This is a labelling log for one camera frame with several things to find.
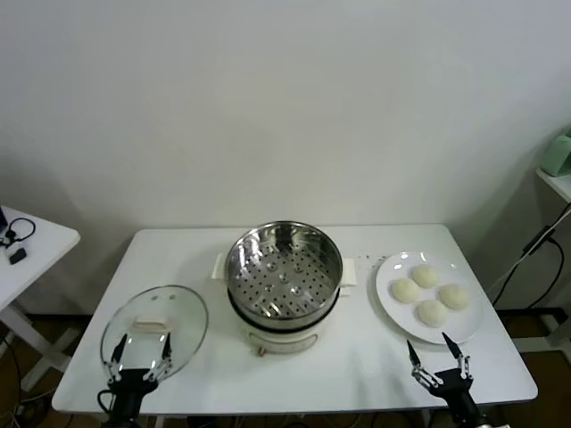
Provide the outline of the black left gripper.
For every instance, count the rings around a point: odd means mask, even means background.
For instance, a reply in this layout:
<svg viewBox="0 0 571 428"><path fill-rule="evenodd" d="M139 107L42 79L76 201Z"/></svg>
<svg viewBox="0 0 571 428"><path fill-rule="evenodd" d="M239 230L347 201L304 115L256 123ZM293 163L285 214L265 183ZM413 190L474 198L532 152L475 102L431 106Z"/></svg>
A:
<svg viewBox="0 0 571 428"><path fill-rule="evenodd" d="M116 398L143 398L157 389L159 383L173 374L172 348L170 333L163 334L159 340L160 354L153 358L149 369L125 368L120 363L128 335L124 333L114 347L111 359L103 361L103 369L108 377L108 387Z"/></svg>

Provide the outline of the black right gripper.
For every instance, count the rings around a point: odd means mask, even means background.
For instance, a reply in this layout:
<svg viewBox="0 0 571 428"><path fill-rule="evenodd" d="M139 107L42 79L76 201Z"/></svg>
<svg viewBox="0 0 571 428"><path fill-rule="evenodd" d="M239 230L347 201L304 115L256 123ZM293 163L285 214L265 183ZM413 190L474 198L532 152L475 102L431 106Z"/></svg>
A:
<svg viewBox="0 0 571 428"><path fill-rule="evenodd" d="M434 388L434 395L446 402L469 400L471 399L469 390L473 383L473 376L470 373L470 356L465 355L459 345L446 333L443 333L443 338L457 366L432 374L423 367L411 342L407 341L412 365L411 375L424 388Z"/></svg>

